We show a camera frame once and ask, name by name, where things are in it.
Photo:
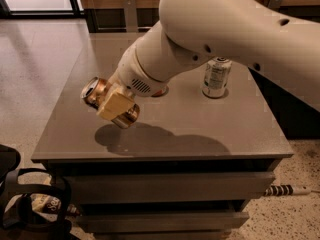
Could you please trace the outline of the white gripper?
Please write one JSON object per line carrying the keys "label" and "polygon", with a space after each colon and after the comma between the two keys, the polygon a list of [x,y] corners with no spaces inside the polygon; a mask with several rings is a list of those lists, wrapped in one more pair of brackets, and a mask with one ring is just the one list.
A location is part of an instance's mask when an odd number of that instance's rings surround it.
{"label": "white gripper", "polygon": [[166,82],[156,81],[144,72],[136,49],[137,45],[133,44],[124,52],[117,69],[108,79],[112,86],[97,111],[97,115],[103,119],[111,121],[131,109],[135,102],[128,94],[151,97],[167,86]]}

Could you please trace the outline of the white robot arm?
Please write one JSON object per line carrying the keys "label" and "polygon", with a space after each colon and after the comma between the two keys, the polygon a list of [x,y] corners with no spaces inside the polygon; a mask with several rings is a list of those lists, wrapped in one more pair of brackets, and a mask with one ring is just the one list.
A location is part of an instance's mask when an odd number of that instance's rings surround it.
{"label": "white robot arm", "polygon": [[320,111],[320,24],[255,0],[160,0],[159,20],[123,54],[99,116],[113,120],[213,57],[255,69]]}

